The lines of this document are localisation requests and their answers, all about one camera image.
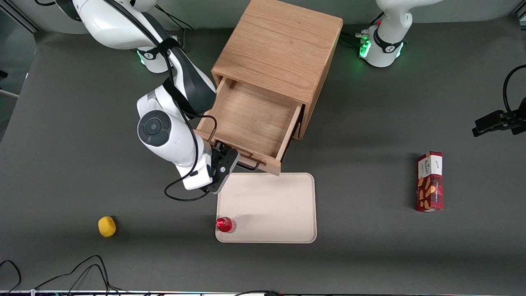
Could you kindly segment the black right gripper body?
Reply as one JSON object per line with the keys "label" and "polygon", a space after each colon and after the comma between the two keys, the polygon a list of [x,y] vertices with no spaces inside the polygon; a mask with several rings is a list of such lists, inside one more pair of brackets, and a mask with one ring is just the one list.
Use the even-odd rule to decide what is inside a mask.
{"label": "black right gripper body", "polygon": [[205,186],[205,191],[211,194],[220,193],[239,158],[240,153],[235,148],[233,148],[232,156],[222,156],[222,151],[219,152],[212,148],[212,165],[209,167],[212,182]]}

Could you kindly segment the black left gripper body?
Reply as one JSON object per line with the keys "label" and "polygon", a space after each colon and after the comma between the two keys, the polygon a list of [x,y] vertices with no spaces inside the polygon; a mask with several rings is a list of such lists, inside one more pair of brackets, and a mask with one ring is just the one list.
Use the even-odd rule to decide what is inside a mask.
{"label": "black left gripper body", "polygon": [[511,118],[514,122],[511,128],[513,135],[519,135],[526,131],[526,98],[523,98],[518,109],[512,111]]}

